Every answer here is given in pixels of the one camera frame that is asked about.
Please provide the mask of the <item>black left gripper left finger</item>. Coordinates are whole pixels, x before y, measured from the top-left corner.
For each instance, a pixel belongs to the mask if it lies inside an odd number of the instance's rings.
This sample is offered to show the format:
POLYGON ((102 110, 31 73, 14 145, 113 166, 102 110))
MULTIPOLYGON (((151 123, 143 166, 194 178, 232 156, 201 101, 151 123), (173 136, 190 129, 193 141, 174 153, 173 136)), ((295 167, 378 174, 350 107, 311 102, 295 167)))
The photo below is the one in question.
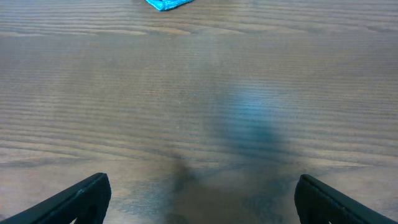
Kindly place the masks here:
POLYGON ((110 199, 108 176, 99 172, 1 224, 102 224, 110 199))

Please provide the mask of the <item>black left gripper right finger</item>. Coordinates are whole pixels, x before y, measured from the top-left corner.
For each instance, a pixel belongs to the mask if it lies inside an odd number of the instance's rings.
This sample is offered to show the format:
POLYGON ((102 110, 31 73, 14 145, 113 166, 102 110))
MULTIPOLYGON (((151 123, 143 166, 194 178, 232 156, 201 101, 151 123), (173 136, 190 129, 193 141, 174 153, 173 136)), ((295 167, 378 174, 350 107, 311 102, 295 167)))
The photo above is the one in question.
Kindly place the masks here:
POLYGON ((397 224, 308 174, 300 176, 294 202, 301 224, 397 224))

